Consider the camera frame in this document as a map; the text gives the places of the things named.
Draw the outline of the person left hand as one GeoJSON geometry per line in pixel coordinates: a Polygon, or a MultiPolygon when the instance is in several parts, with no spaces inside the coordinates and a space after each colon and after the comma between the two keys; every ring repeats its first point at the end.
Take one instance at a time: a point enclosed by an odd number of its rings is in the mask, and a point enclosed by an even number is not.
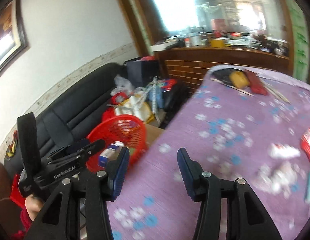
{"type": "MultiPolygon", "coordinates": [[[[9,178],[9,175],[2,163],[0,163],[0,200],[10,200],[12,190],[12,182],[9,178]]],[[[27,215],[31,221],[34,221],[44,206],[44,201],[30,194],[25,199],[25,207],[27,211],[27,215]]]]}

